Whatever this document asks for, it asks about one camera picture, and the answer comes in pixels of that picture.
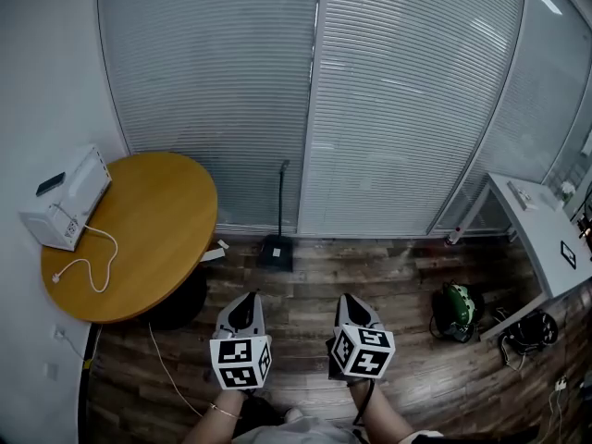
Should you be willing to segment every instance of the white shirt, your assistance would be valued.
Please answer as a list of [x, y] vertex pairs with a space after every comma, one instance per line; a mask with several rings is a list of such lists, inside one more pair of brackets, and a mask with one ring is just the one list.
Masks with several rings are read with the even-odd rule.
[[[440, 438], [436, 431], [418, 431], [399, 444], [411, 444], [417, 436]], [[261, 426], [238, 436], [233, 444], [360, 444], [352, 432], [334, 427], [327, 421], [304, 416], [293, 423], [275, 426]]]

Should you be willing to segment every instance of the bracelet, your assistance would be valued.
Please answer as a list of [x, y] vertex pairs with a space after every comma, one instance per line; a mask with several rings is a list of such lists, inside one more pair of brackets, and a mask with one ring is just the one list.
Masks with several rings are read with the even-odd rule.
[[218, 407], [217, 407], [215, 404], [213, 404], [213, 403], [210, 403], [210, 408], [211, 408], [212, 410], [220, 411], [222, 414], [225, 414], [226, 416], [230, 416], [231, 418], [234, 418], [234, 419], [241, 419], [241, 418], [242, 418], [242, 416], [237, 416], [237, 415], [235, 415], [235, 414], [229, 413], [228, 411], [224, 411], [224, 410], [223, 410], [223, 409], [221, 409], [221, 408], [218, 408]]

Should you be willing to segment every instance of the wooden floor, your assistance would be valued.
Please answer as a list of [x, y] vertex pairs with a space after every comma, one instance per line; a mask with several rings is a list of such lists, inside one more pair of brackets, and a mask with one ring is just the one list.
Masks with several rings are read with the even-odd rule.
[[[449, 436], [501, 436], [539, 423], [545, 431], [549, 394], [566, 373], [562, 442], [579, 442], [583, 409], [577, 387], [592, 359], [590, 285], [547, 308], [559, 324], [559, 341], [528, 358], [519, 373], [503, 366], [494, 339], [462, 345], [434, 339], [428, 331], [431, 294], [451, 279], [478, 286], [489, 307], [518, 309], [524, 291], [537, 285], [520, 244], [300, 240], [294, 272], [272, 274], [255, 269], [253, 240], [225, 240], [228, 256], [206, 268], [209, 293], [202, 312], [183, 329], [155, 333], [166, 367], [198, 410], [218, 392], [216, 379], [208, 381], [216, 316], [230, 300], [258, 290], [273, 338], [264, 396], [282, 410], [298, 406], [336, 424], [351, 420], [355, 409], [348, 390], [327, 380], [325, 349], [337, 298], [351, 292], [371, 304], [395, 335], [397, 351], [380, 387], [413, 426]], [[518, 364], [514, 354], [511, 359]], [[148, 329], [139, 321], [105, 326], [89, 384], [89, 441], [180, 442], [196, 420], [169, 383]], [[558, 442], [558, 423], [554, 419], [546, 442]]]

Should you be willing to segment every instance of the white device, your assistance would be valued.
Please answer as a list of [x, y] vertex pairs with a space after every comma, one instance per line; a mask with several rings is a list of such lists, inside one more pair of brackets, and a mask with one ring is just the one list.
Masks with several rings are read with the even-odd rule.
[[93, 144], [77, 148], [45, 178], [62, 172], [65, 175], [62, 184], [39, 196], [35, 193], [37, 186], [31, 186], [31, 197], [18, 215], [41, 245], [73, 252], [84, 226], [111, 183], [111, 176]]
[[346, 376], [381, 378], [395, 354], [392, 332], [342, 324], [331, 353]]
[[523, 186], [515, 184], [514, 181], [508, 181], [508, 188], [510, 188], [510, 191], [512, 191], [516, 201], [518, 201], [518, 204], [523, 208], [523, 210], [536, 211], [538, 209], [538, 205], [535, 203], [535, 200]]
[[210, 339], [212, 367], [222, 389], [259, 389], [271, 366], [261, 298], [250, 292], [225, 307]]

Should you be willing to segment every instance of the black and white cube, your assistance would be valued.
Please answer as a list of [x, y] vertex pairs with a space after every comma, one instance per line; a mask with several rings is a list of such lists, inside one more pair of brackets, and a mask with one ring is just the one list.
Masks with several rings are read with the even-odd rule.
[[222, 389], [258, 389], [271, 366], [271, 338], [211, 339], [212, 367]]
[[395, 339], [387, 330], [343, 325], [335, 327], [333, 358], [347, 376], [381, 378], [395, 353]]

